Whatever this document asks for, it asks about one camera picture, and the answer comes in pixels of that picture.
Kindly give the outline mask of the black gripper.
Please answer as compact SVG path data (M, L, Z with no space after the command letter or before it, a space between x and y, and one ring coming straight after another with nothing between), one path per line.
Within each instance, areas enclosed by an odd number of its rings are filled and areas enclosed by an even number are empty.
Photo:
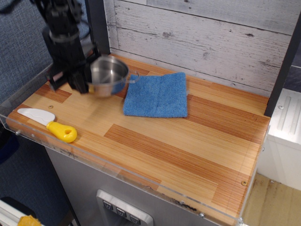
M91 64L101 56L95 43L83 47L77 33L73 37L54 37L50 30L42 32L45 44L53 60L46 75L52 90L57 90L65 83L81 94L88 93L91 80Z

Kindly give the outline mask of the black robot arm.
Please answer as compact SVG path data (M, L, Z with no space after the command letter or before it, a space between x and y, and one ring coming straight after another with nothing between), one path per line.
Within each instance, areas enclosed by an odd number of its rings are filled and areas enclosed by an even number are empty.
M53 60L47 80L52 90L68 83L81 94L89 92L91 64L100 56L94 41L83 49L78 24L82 22L81 4L76 0L34 0L46 22L42 36Z

